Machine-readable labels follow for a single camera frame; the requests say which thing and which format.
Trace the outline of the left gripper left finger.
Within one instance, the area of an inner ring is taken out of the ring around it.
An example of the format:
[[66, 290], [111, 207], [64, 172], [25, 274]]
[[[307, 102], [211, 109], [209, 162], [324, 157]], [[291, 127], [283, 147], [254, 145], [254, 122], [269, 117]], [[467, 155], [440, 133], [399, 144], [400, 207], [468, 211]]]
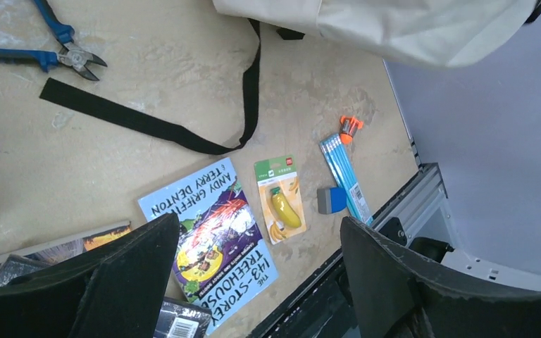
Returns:
[[165, 214], [0, 287], [0, 337], [152, 337], [180, 237]]

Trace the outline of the cream canvas backpack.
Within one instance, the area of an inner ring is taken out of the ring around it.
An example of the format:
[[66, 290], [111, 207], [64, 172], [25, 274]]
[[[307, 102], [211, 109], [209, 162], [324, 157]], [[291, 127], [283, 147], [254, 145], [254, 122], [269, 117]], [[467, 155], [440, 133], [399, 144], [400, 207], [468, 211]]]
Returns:
[[[286, 40], [306, 35], [365, 49], [386, 59], [431, 68], [477, 63], [541, 14], [541, 1], [215, 1], [223, 15], [246, 18], [255, 32], [274, 25]], [[187, 128], [48, 79], [45, 101], [201, 154], [226, 146]]]

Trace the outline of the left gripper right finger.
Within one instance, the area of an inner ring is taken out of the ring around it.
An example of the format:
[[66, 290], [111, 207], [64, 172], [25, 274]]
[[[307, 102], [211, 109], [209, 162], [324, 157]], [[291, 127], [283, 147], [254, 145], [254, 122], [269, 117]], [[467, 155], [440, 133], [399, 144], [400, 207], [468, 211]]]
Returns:
[[541, 292], [453, 270], [354, 218], [340, 241], [362, 337], [541, 337]]

